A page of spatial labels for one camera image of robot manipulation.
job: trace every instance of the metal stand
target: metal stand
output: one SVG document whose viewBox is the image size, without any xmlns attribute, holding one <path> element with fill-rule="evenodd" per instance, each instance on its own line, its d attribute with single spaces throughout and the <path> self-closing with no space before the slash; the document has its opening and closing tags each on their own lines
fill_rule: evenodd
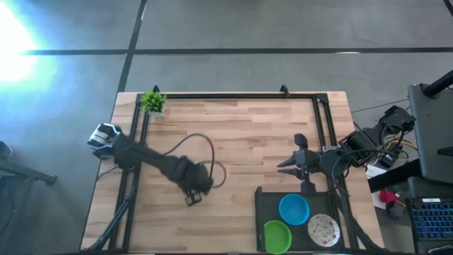
<svg viewBox="0 0 453 255">
<path fill-rule="evenodd" d="M 47 185 L 53 185 L 57 180 L 56 176 L 50 176 L 48 174 L 41 173 L 40 171 L 29 169 L 28 167 L 19 166 L 12 162 L 6 161 L 5 159 L 0 159 L 0 170 L 10 174 L 24 176 L 26 178 L 41 180 L 47 183 Z"/>
<path fill-rule="evenodd" d="M 34 183 L 35 182 L 33 178 L 24 178 L 22 176 L 8 175 L 2 176 L 0 178 L 0 186 L 4 185 L 2 188 L 5 188 L 6 192 L 10 193 L 9 195 L 13 199 L 7 202 L 10 203 L 9 207 L 11 207 L 11 216 L 9 222 L 4 222 L 2 220 L 0 223 L 2 224 L 1 227 L 3 227 L 3 233 L 0 235 L 0 254 L 9 254 L 10 252 L 8 250 L 11 248 L 7 249 L 8 243 L 10 243 L 9 238 L 12 234 L 15 233 L 14 227 L 23 215 L 26 205 L 28 204 L 30 192 Z M 9 207 L 2 204 L 1 209 L 4 212 L 5 210 L 8 211 L 10 209 Z"/>
</svg>

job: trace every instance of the blue keyboard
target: blue keyboard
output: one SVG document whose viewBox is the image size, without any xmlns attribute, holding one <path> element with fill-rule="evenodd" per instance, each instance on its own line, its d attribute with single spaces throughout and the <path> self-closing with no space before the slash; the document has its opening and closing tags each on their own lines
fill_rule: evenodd
<svg viewBox="0 0 453 255">
<path fill-rule="evenodd" d="M 416 241 L 453 240 L 453 198 L 407 198 Z"/>
</svg>

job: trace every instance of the wooden tabletop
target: wooden tabletop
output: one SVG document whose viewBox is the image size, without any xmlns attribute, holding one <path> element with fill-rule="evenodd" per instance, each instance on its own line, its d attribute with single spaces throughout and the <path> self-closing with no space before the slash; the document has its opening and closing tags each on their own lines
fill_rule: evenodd
<svg viewBox="0 0 453 255">
<path fill-rule="evenodd" d="M 354 130 L 348 100 L 345 92 L 327 94 L 340 140 Z M 136 95 L 119 93 L 115 104 L 111 122 L 121 126 L 126 134 L 130 130 Z M 136 141 L 142 120 L 141 116 Z M 323 126 L 327 135 L 324 117 Z M 226 167 L 225 184 L 211 190 L 201 203 L 188 207 L 185 195 L 176 184 L 168 181 L 158 169 L 143 164 L 130 252 L 256 252 L 253 194 L 257 186 L 262 186 L 263 191 L 299 191 L 299 180 L 277 173 L 276 168 L 297 149 L 295 133 L 307 137 L 309 149 L 320 149 L 312 102 L 295 98 L 168 99 L 164 117 L 150 120 L 147 144 L 158 152 L 165 152 L 194 132 L 212 139 L 216 160 Z M 188 155 L 195 162 L 211 157 L 209 145 L 199 137 L 189 139 L 173 154 Z M 100 172 L 112 166 L 112 162 L 103 162 Z M 222 170 L 215 167 L 213 177 L 214 184 L 220 182 Z M 311 175 L 311 181 L 317 191 L 327 191 L 323 174 Z M 112 219 L 119 183 L 120 170 L 97 182 L 82 248 L 92 245 Z M 382 247 L 381 231 L 363 169 L 351 168 L 346 183 L 354 217 Z"/>
</svg>

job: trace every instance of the small green plant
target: small green plant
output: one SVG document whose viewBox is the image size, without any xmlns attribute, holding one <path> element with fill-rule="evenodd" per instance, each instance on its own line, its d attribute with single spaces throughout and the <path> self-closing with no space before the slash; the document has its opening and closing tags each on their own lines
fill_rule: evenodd
<svg viewBox="0 0 453 255">
<path fill-rule="evenodd" d="M 161 113 L 167 96 L 159 92 L 145 92 L 142 96 L 142 108 L 145 113 Z"/>
</svg>

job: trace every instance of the black dish rack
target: black dish rack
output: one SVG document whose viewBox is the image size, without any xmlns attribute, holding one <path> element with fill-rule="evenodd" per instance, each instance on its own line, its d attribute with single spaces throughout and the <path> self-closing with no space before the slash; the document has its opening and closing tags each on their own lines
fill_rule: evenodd
<svg viewBox="0 0 453 255">
<path fill-rule="evenodd" d="M 331 193 L 319 192 L 310 195 L 302 195 L 302 193 L 297 192 L 263 192 L 262 187 L 258 187 L 255 192 L 256 242 L 258 251 L 266 252 L 264 224 L 271 220 L 284 222 L 278 212 L 278 205 L 280 200 L 288 194 L 303 196 L 310 206 L 310 216 L 304 224 L 300 226 L 287 224 L 292 234 L 291 247 L 288 251 L 333 251 L 345 248 L 338 209 L 335 206 Z M 308 221 L 312 216 L 320 213 L 331 216 L 340 227 L 340 240 L 332 247 L 324 248 L 315 244 L 307 231 Z"/>
</svg>

